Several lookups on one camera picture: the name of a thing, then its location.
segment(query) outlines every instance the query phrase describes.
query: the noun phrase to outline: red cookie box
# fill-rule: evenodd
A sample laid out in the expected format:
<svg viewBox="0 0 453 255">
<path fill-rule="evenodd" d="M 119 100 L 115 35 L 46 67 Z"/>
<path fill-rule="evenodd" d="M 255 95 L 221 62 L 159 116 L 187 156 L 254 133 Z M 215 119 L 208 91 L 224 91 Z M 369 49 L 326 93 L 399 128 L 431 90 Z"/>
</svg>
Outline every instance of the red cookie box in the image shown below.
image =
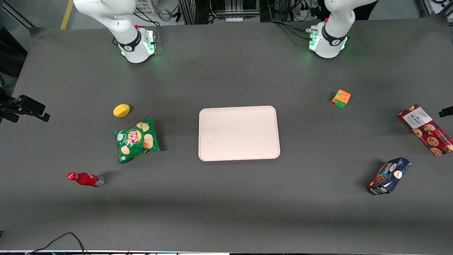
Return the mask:
<svg viewBox="0 0 453 255">
<path fill-rule="evenodd" d="M 407 108 L 398 115 L 434 156 L 439 157 L 453 152 L 451 137 L 418 104 Z"/>
</svg>

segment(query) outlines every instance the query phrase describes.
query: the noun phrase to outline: floor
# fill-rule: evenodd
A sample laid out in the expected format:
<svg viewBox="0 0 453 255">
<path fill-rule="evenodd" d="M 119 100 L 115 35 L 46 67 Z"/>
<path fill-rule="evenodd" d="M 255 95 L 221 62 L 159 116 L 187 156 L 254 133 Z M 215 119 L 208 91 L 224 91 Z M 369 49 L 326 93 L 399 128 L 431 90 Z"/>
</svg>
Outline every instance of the floor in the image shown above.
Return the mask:
<svg viewBox="0 0 453 255">
<path fill-rule="evenodd" d="M 102 29 L 104 28 L 99 22 L 81 14 L 75 7 L 71 8 L 68 0 L 5 0 L 13 6 L 20 14 L 28 19 L 36 27 L 46 28 L 65 28 L 65 29 Z M 178 5 L 178 0 L 160 0 L 158 9 L 167 8 L 173 10 Z M 379 0 L 373 12 L 371 20 L 385 19 L 416 19 L 422 11 L 420 0 Z M 19 24 L 3 11 L 3 24 L 8 31 L 28 50 L 31 37 L 28 30 Z M 65 13 L 69 15 L 67 22 L 63 21 Z M 159 21 L 161 25 L 184 25 L 181 18 L 176 23 L 176 18 L 171 21 L 161 21 L 156 15 L 151 16 L 154 21 Z M 142 21 L 135 16 L 131 16 L 133 23 L 138 25 L 152 25 L 149 22 Z M 450 30 L 453 41 L 453 29 Z M 12 91 L 15 79 L 5 77 L 10 85 L 9 91 Z"/>
</svg>

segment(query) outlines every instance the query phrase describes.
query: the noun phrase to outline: plastic tray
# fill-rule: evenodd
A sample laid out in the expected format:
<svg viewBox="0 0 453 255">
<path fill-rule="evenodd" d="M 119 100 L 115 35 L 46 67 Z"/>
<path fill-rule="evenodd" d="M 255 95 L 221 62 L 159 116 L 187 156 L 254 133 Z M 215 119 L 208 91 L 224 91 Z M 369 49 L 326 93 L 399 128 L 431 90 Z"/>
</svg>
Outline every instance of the plastic tray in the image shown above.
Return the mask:
<svg viewBox="0 0 453 255">
<path fill-rule="evenodd" d="M 198 157 L 201 160 L 273 159 L 279 155 L 277 112 L 272 106 L 200 111 Z"/>
</svg>

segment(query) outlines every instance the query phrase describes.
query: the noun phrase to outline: cookie box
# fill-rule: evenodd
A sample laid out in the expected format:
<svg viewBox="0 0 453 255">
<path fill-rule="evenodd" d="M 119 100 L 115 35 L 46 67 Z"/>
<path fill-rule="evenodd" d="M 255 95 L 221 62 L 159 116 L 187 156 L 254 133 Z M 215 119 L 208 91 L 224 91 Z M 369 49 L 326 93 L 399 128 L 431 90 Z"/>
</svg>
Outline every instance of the cookie box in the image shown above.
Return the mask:
<svg viewBox="0 0 453 255">
<path fill-rule="evenodd" d="M 412 163 L 399 157 L 385 162 L 367 189 L 373 195 L 390 194 Z"/>
<path fill-rule="evenodd" d="M 451 137 L 418 104 L 407 108 L 398 115 L 434 156 L 439 157 L 453 152 Z"/>
</svg>

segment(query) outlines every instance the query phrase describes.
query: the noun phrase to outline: lay's logo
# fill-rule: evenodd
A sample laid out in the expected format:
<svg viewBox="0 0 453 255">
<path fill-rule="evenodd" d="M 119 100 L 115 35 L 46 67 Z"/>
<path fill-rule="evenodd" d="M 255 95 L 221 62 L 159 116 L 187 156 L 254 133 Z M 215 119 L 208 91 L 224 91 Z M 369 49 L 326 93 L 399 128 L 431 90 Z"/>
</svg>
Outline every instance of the lay's logo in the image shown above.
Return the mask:
<svg viewBox="0 0 453 255">
<path fill-rule="evenodd" d="M 140 142 L 140 139 L 141 139 L 141 133 L 138 132 L 138 131 L 135 130 L 135 129 L 132 129 L 132 130 L 129 132 L 129 135 L 127 136 L 127 139 L 128 139 L 131 143 L 138 143 L 138 142 Z"/>
</svg>

